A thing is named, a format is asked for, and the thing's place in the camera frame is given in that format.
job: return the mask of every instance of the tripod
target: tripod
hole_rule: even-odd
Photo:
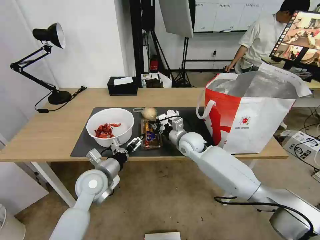
[[[184,38],[184,45],[183,45],[183,56],[182,56],[182,64],[181,68],[179,68],[179,74],[174,79],[174,87],[191,87],[191,83],[186,71],[186,59],[187,59],[187,51],[188,51],[188,44],[189,38]]]

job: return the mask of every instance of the dried red chili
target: dried red chili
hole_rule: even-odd
[[[112,127],[119,127],[121,123],[106,123],[105,125],[100,125],[97,130],[94,130],[96,137],[98,138],[112,138],[114,134],[112,133]]]

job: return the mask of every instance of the red and white bag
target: red and white bag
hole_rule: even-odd
[[[275,82],[271,82],[272,88],[267,92],[272,92],[273,95],[276,93],[277,97],[244,97],[248,89],[252,87],[253,80],[257,80],[255,74],[259,77],[266,76],[266,81],[271,79]],[[232,88],[232,91],[228,93],[232,92],[232,96],[218,92],[215,82],[219,79],[227,79],[226,81]],[[290,90],[291,93],[292,90],[295,91],[294,95],[297,96],[295,99],[288,99],[288,96],[291,95],[283,94],[284,91]],[[204,119],[214,143],[231,154],[261,152],[295,100],[311,94],[308,86],[300,77],[268,64],[262,64],[257,72],[217,75],[206,86],[205,109],[203,116],[200,116],[198,110],[203,93],[199,97],[196,114],[199,119]]]

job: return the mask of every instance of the computer monitor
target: computer monitor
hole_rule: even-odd
[[[304,68],[319,75],[320,13],[296,11],[270,54],[274,61],[285,60],[284,69]]]

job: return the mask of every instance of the tissue box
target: tissue box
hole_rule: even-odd
[[[314,139],[314,137],[309,136],[301,131],[290,131],[286,130],[280,134],[280,136],[286,137],[283,143],[283,148],[294,155],[294,147],[300,143],[306,142],[308,140]],[[320,141],[314,139],[310,142],[303,143],[296,148],[296,153],[301,159],[305,159],[309,156],[314,156],[317,151],[320,150]]]
[[[132,83],[126,83],[122,85],[114,85],[114,80],[117,78],[124,78],[124,77],[110,77],[108,81],[108,90],[110,96],[136,96],[138,92],[138,86],[136,84],[136,77],[132,77]]]

